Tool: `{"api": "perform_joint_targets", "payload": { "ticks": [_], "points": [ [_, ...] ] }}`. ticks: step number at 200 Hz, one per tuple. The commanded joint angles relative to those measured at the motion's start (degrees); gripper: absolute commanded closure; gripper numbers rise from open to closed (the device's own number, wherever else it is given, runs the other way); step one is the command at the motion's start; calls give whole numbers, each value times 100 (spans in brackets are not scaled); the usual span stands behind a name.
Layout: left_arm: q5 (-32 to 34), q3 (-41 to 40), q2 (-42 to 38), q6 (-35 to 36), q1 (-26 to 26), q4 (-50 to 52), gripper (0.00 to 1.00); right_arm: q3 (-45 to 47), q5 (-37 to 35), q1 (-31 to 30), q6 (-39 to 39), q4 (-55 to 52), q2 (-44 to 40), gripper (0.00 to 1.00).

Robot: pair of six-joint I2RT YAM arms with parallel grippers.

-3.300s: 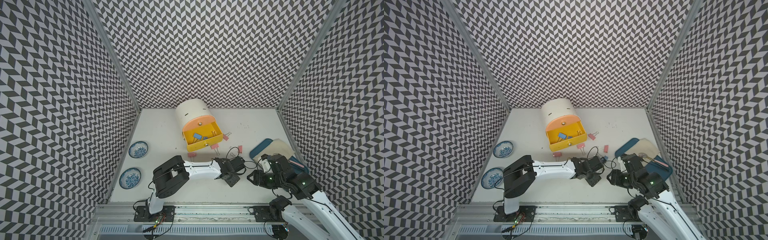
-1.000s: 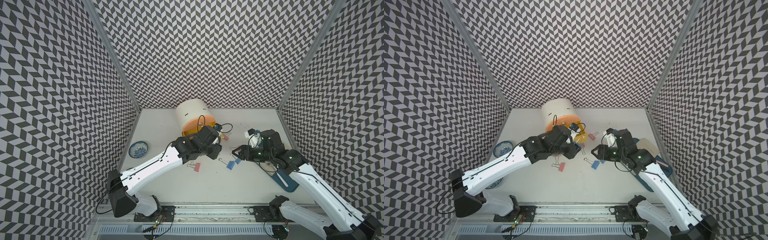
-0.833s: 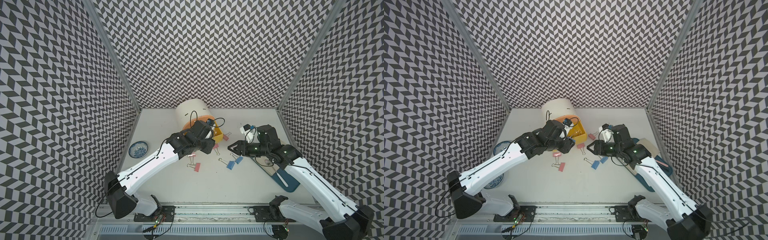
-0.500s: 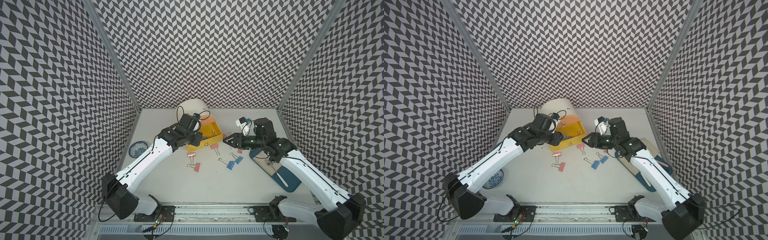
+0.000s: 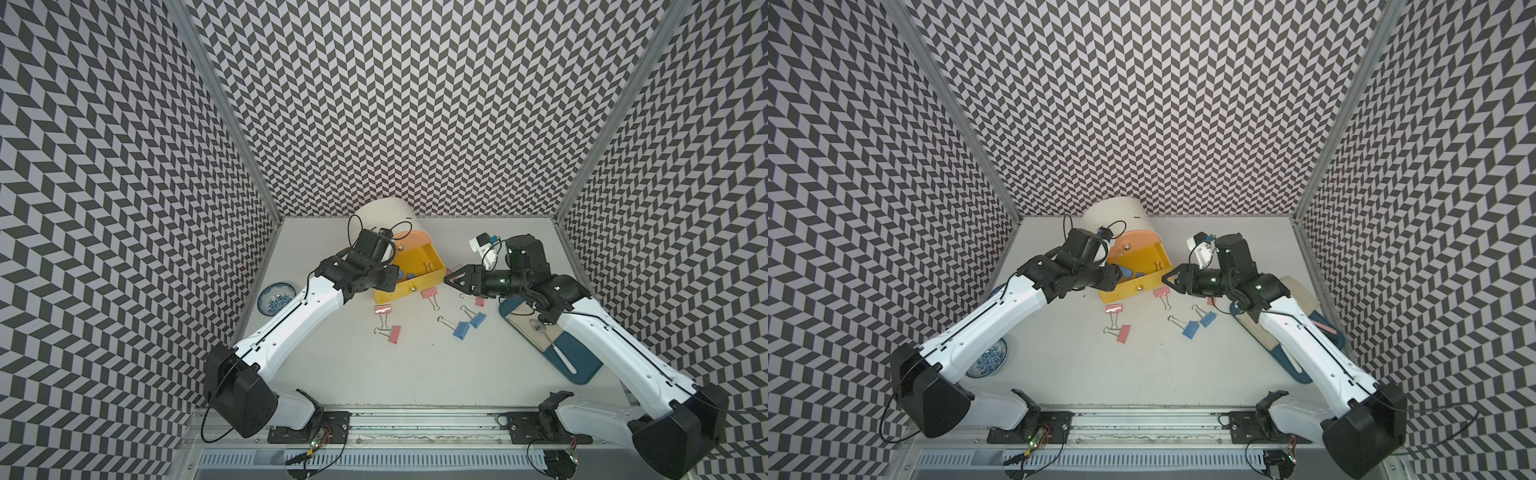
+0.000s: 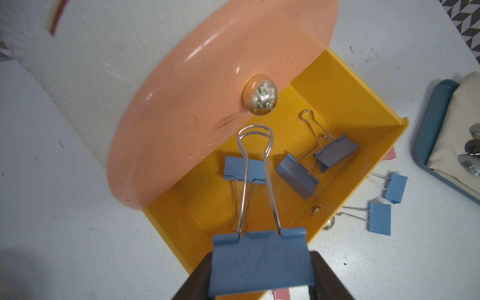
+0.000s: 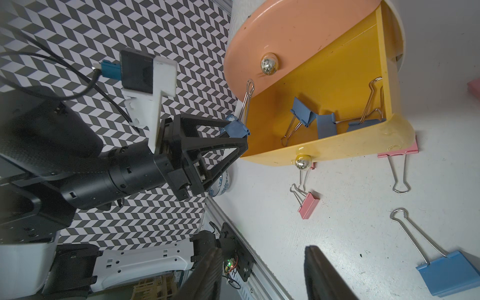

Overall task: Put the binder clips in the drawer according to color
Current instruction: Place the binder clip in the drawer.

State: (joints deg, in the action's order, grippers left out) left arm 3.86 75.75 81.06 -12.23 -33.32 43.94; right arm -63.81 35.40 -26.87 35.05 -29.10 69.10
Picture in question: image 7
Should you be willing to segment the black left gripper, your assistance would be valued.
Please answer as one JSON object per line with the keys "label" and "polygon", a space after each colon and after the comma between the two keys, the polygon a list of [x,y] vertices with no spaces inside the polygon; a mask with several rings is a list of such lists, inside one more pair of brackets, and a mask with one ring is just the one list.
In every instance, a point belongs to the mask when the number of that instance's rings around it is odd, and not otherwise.
{"label": "black left gripper", "polygon": [[[206,192],[220,176],[248,150],[245,137],[224,132],[215,137],[201,136],[200,127],[225,128],[229,121],[180,114],[166,118],[160,127],[160,150],[151,152],[148,143],[138,142],[112,150],[102,173],[77,174],[61,181],[59,191],[73,207],[97,208],[127,196],[152,190],[167,183],[179,200]],[[204,155],[231,152],[208,167]]]}

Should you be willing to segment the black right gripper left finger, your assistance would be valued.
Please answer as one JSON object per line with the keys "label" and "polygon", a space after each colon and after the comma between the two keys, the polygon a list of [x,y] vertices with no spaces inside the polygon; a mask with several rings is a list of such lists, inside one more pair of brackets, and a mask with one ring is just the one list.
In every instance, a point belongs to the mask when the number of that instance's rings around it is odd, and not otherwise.
{"label": "black right gripper left finger", "polygon": [[212,248],[202,258],[173,300],[218,300],[221,294],[223,254]]}

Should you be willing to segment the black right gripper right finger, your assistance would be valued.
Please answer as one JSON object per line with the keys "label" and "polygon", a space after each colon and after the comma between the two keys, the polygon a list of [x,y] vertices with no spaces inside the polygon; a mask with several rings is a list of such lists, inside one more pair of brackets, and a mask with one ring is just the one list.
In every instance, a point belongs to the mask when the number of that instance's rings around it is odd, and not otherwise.
{"label": "black right gripper right finger", "polygon": [[309,300],[357,300],[358,297],[317,246],[306,246],[304,276]]}

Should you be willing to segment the blue binder clip mid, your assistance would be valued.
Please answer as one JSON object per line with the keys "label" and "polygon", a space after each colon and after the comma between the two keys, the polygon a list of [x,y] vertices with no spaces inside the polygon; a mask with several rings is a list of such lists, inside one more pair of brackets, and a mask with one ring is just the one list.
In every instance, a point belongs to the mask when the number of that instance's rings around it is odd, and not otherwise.
{"label": "blue binder clip mid", "polygon": [[246,92],[244,100],[241,105],[240,113],[238,116],[230,114],[226,117],[228,125],[221,128],[221,134],[228,134],[231,138],[247,138],[251,133],[247,128],[246,123],[250,111],[250,103],[255,92],[255,83],[252,79],[248,79],[246,82]]}

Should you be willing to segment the orange top drawer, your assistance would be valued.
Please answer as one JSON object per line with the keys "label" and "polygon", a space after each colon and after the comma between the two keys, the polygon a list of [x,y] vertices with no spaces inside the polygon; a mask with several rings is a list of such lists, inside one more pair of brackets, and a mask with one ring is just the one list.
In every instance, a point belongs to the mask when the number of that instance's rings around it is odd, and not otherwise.
{"label": "orange top drawer", "polygon": [[239,99],[260,93],[364,20],[379,1],[265,1],[237,30],[224,76]]}

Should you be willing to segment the blue binder clip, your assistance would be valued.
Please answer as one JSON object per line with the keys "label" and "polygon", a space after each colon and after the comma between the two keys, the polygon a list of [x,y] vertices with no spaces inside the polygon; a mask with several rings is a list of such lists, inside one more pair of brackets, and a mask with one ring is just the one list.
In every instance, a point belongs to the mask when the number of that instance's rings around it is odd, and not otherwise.
{"label": "blue binder clip", "polygon": [[375,96],[377,94],[377,87],[376,84],[382,81],[382,77],[377,77],[369,82],[368,86],[370,89],[370,94],[366,103],[366,106],[363,109],[363,112],[360,117],[354,117],[351,119],[344,119],[340,121],[334,121],[335,125],[341,123],[347,123],[348,129],[347,132],[351,132],[354,130],[359,130],[366,128],[372,125],[378,125],[382,122],[386,121],[386,111],[385,111],[385,94],[384,94],[384,87],[383,84],[379,89],[379,107],[373,108]]}
{"label": "blue binder clip", "polygon": [[[424,264],[416,269],[425,282],[432,296],[443,298],[480,286],[480,271],[467,259],[461,251],[446,252],[439,247],[425,232],[420,229],[409,217],[409,212],[399,207],[394,209],[390,220],[400,225],[418,253]],[[414,228],[417,233],[432,246],[441,257],[429,260],[426,253],[406,227],[405,222]]]}
{"label": "blue binder clip", "polygon": [[288,146],[290,138],[292,137],[292,135],[295,134],[297,130],[300,129],[300,127],[304,126],[305,128],[308,128],[317,116],[315,112],[310,110],[310,108],[308,108],[297,97],[295,97],[294,99],[290,112],[293,115],[292,120],[284,136],[281,138],[281,144],[284,147]]}

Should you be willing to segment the yellow drawer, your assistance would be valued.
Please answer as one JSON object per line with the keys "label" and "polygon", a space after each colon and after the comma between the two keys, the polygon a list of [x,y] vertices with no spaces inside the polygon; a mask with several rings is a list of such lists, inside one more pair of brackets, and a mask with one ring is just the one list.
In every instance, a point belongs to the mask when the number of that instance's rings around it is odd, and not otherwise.
{"label": "yellow drawer", "polygon": [[[415,130],[402,117],[396,61],[400,40],[396,20],[382,1],[374,12],[330,45],[252,99],[247,127],[251,131],[243,159],[261,165],[290,165],[297,156],[316,162],[403,150],[415,142]],[[300,127],[288,146],[281,138],[293,118],[295,98],[318,115],[335,114],[336,121],[360,117],[370,95],[369,82],[377,77],[373,108],[380,106],[384,87],[386,121],[347,132],[348,123],[336,125],[337,135],[318,139],[316,124]]]}

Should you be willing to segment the blue binder clip bottom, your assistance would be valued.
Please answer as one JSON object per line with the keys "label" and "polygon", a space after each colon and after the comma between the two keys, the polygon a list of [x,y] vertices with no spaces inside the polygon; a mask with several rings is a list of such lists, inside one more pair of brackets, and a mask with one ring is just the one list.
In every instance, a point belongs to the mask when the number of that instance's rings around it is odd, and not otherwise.
{"label": "blue binder clip bottom", "polygon": [[305,128],[308,128],[317,116],[315,112],[310,110],[310,108],[308,108],[297,97],[295,97],[294,99],[290,112],[293,115],[292,120],[284,136],[281,138],[281,144],[284,147],[288,146],[290,138],[292,137],[292,135],[295,134],[297,130],[300,129],[300,127],[304,126]]}

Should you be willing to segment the blue binder clip low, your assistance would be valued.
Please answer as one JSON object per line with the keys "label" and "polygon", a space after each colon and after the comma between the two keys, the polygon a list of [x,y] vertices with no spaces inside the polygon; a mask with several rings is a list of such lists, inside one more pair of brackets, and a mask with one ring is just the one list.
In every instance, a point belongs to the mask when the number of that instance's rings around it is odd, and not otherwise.
{"label": "blue binder clip low", "polygon": [[317,115],[316,122],[319,140],[337,135],[336,117],[334,113]]}

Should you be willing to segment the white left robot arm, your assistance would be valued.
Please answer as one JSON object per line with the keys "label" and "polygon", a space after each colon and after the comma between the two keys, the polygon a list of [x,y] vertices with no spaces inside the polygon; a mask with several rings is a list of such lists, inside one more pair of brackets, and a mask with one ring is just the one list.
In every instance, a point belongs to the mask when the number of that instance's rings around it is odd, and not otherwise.
{"label": "white left robot arm", "polygon": [[100,137],[48,87],[1,95],[1,298],[86,297],[95,288],[188,269],[204,254],[147,249],[108,257],[90,244],[60,245],[77,210],[168,184],[179,200],[206,192],[248,149],[246,137],[202,137],[221,119],[180,114],[158,126],[157,141],[103,152]]}

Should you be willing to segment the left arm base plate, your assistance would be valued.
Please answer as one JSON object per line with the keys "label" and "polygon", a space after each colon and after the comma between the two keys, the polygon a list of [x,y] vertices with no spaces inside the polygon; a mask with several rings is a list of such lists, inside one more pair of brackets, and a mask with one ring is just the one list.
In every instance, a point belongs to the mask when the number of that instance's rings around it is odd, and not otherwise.
{"label": "left arm base plate", "polygon": [[231,270],[236,270],[240,278],[247,282],[256,261],[246,244],[234,232],[233,227],[226,222],[222,224],[216,246],[222,249],[224,261],[228,266],[227,272],[231,274]]}

